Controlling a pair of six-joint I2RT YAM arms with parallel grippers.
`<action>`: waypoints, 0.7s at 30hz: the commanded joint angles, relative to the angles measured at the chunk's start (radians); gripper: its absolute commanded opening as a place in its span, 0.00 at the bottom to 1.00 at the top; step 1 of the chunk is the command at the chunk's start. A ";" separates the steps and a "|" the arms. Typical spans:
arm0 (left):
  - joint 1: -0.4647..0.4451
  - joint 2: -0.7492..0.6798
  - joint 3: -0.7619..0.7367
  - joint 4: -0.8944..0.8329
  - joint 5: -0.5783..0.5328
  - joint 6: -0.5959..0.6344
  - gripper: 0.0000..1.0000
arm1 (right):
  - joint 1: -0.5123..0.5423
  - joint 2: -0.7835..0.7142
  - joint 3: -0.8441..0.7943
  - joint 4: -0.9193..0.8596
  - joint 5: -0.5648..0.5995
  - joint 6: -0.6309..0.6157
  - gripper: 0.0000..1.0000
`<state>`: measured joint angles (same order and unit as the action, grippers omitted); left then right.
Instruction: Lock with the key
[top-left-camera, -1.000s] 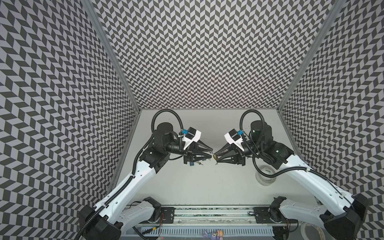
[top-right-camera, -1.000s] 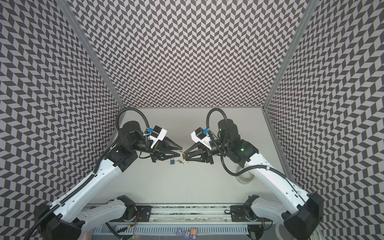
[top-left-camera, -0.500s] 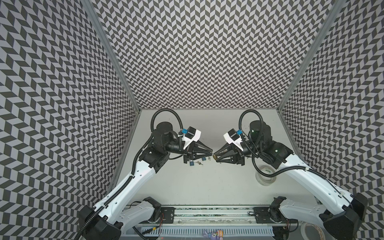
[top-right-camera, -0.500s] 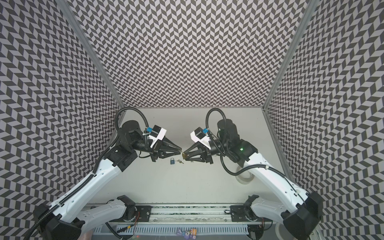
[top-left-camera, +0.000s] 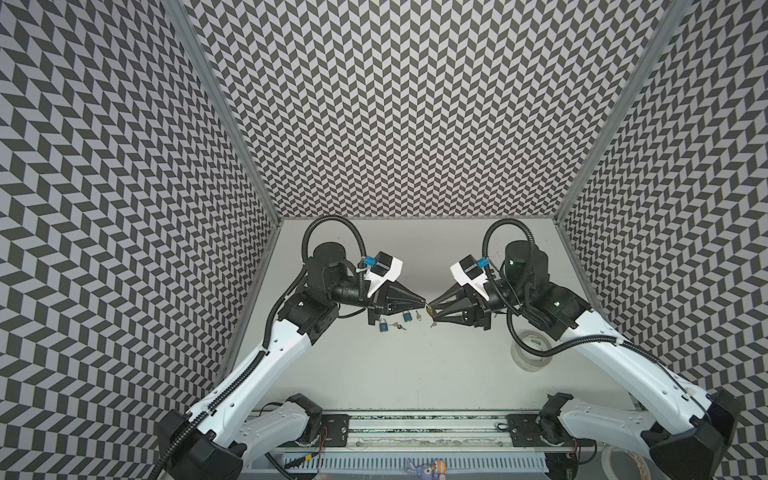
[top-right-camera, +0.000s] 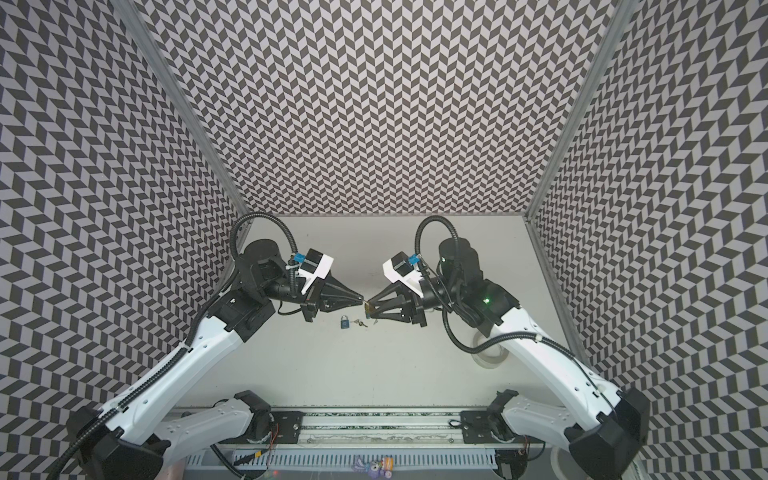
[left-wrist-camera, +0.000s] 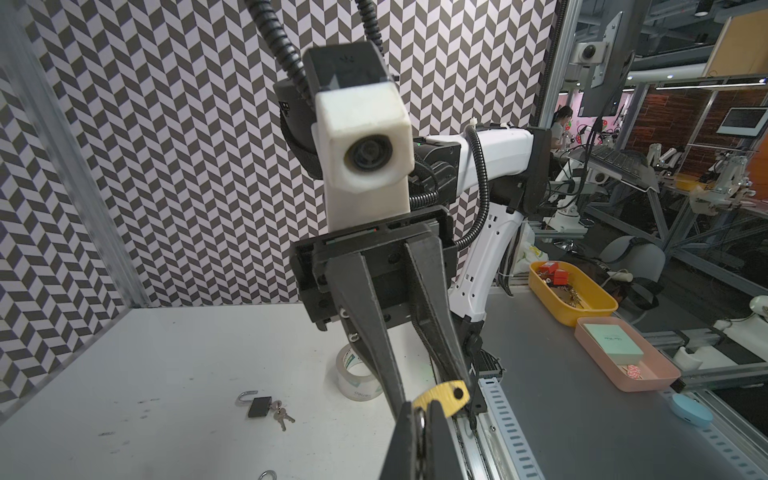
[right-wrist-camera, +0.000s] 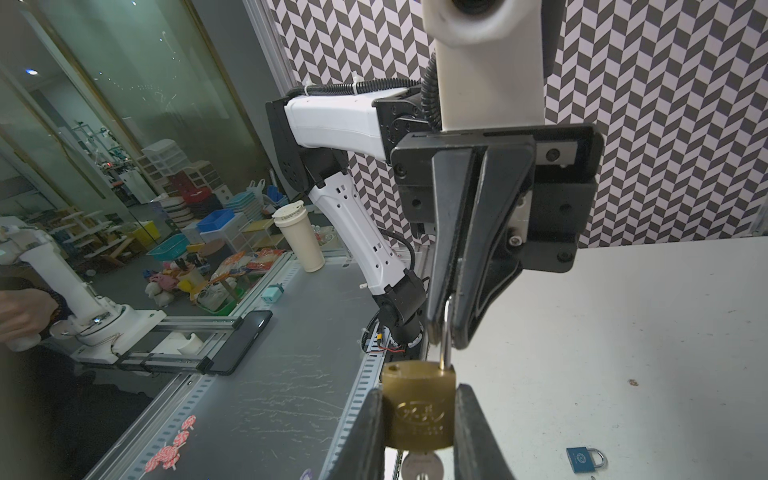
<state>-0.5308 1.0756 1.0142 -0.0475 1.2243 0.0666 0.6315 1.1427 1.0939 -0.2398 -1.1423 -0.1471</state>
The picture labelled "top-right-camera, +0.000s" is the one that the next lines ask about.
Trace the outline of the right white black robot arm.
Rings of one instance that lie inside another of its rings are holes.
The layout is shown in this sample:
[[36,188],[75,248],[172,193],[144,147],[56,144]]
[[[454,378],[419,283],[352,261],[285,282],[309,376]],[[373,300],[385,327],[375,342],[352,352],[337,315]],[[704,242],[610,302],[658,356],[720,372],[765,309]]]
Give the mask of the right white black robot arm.
[[492,347],[514,355],[560,401],[535,402],[507,389],[477,427],[499,443],[536,439],[569,452],[592,479],[620,479],[646,444],[650,401],[636,388],[604,379],[554,340],[498,283],[486,278],[477,251],[445,217],[418,225],[412,254],[383,264],[389,284],[365,302],[371,319],[422,325],[437,309],[451,343],[470,355]]

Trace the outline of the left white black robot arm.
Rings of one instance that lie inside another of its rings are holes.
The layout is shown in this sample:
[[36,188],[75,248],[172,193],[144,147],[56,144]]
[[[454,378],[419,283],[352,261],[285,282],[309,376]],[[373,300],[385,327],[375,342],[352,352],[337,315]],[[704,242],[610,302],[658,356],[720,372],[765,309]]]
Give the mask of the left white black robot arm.
[[187,337],[100,408],[82,407],[70,416],[70,444],[48,478],[59,478],[76,461],[91,479],[154,479],[211,444],[269,434],[270,407],[250,390],[177,421],[166,416],[276,315],[277,303],[298,305],[311,322],[320,312],[360,305],[363,297],[333,277],[331,256],[314,249],[301,253],[290,229],[272,214],[244,214],[228,242],[234,270],[194,316]]

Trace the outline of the blue padlock with keys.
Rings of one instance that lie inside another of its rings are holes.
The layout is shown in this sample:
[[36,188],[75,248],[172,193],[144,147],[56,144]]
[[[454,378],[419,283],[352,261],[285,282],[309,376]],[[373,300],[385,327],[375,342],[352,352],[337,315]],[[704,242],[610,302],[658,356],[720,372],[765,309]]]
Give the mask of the blue padlock with keys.
[[357,325],[362,328],[367,328],[367,325],[360,319],[351,320],[347,315],[343,315],[340,319],[341,329],[350,329],[352,325]]

